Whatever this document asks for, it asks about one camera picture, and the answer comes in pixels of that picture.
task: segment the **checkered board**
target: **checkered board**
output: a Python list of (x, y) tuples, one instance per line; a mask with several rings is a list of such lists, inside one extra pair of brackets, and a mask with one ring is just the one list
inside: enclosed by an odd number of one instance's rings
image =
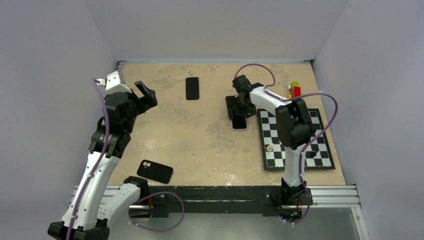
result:
[[(318, 134), (323, 129), (323, 121), (321, 120), (320, 111), (318, 109), (308, 109), (312, 124)], [(260, 142), (262, 147), (263, 168), (266, 171), (281, 171), (286, 165), (286, 153), (284, 145), (280, 142), (277, 135), (276, 117), (265, 109), (257, 110), (259, 123)], [(267, 151), (267, 146), (273, 143), (273, 151)], [(318, 137), (306, 149), (305, 170), (324, 170), (336, 169), (333, 157), (330, 152), (329, 142), (326, 133)]]

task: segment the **white robotic arm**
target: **white robotic arm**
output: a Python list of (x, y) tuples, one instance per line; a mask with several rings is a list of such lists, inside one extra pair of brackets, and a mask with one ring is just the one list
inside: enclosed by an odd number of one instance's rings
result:
[[(265, 89), (263, 86), (257, 87), (250, 92), (250, 101), (253, 105), (264, 108), (272, 115), (276, 115), (276, 109), (280, 106), (287, 106), (291, 104), (291, 101), (280, 101), (275, 97), (267, 94), (265, 91), (269, 91)], [(285, 97), (279, 96), (276, 93), (269, 91), (273, 96), (276, 96), (280, 99), (287, 99)], [(299, 177), (299, 155), (300, 151), (305, 144), (299, 145), (296, 149), (291, 147), (284, 147), (285, 151), (285, 169), (284, 169), (284, 178), (285, 183), (290, 187), (297, 187), (302, 185), (301, 179)], [(302, 178), (305, 179), (305, 157), (301, 158), (301, 169), (300, 173)]]
[(109, 227), (115, 220), (114, 214), (127, 209), (130, 204), (147, 193), (147, 181), (130, 176), (118, 193), (100, 207), (109, 178), (131, 140), (130, 133), (133, 131), (137, 116), (158, 104), (155, 91), (137, 81), (135, 86), (144, 95), (138, 97), (125, 85), (120, 75), (120, 72), (115, 71), (106, 79), (96, 79), (97, 85), (104, 86), (106, 90), (104, 99), (110, 133), (106, 151), (101, 156), (106, 138), (106, 126), (103, 124), (104, 118), (101, 117), (97, 123), (97, 130), (91, 136), (87, 165), (75, 198), (61, 221), (52, 222), (47, 231), (55, 239), (107, 239)]
[(237, 94), (225, 97), (228, 118), (249, 118), (256, 114), (256, 106), (273, 114), (286, 159), (284, 177), (281, 180), (282, 198), (292, 199), (304, 193), (301, 179), (305, 179), (305, 158), (299, 158), (299, 155), (315, 132), (305, 102), (301, 99), (289, 101), (265, 89), (260, 83), (251, 84), (245, 75), (236, 77), (232, 84)]

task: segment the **black smartphone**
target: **black smartphone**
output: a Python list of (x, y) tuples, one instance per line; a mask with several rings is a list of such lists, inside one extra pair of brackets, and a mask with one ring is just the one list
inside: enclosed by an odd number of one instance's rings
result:
[(231, 126), (234, 131), (242, 131), (248, 129), (248, 119), (245, 116), (235, 116), (231, 120)]
[(185, 99), (198, 100), (199, 99), (199, 78), (187, 77), (185, 79)]
[(137, 175), (159, 183), (168, 184), (174, 169), (154, 161), (143, 160), (137, 170)]

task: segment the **white chess piece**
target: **white chess piece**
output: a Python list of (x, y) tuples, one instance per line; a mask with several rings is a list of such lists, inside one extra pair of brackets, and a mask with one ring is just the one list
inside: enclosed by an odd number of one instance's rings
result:
[(268, 145), (268, 146), (266, 147), (266, 150), (267, 150), (268, 152), (272, 152), (272, 151), (273, 151), (273, 149), (274, 149), (274, 143), (271, 143), (270, 145)]

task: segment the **beige table surface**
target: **beige table surface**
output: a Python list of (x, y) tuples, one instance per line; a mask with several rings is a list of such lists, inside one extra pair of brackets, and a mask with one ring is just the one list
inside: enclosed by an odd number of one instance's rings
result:
[[(248, 119), (248, 130), (233, 131), (225, 96), (235, 94), (232, 80), (243, 64), (130, 64), (124, 66), (126, 84), (143, 81), (156, 91), (158, 106), (138, 116), (131, 142), (113, 172), (109, 185), (121, 185), (137, 175), (144, 159), (174, 169), (171, 186), (260, 186), (280, 185), (283, 171), (264, 170), (256, 116)], [(269, 89), (287, 96), (286, 85), (299, 82), (302, 93), (318, 91), (310, 64), (267, 64), (277, 83)], [(251, 83), (271, 83), (270, 74), (258, 66), (244, 68)], [(186, 100), (186, 78), (199, 77), (200, 99)], [(308, 108), (318, 108), (327, 117), (319, 96), (305, 98)], [(307, 170), (308, 185), (345, 185), (330, 131), (327, 138), (335, 170)], [(163, 185), (149, 180), (150, 185)]]

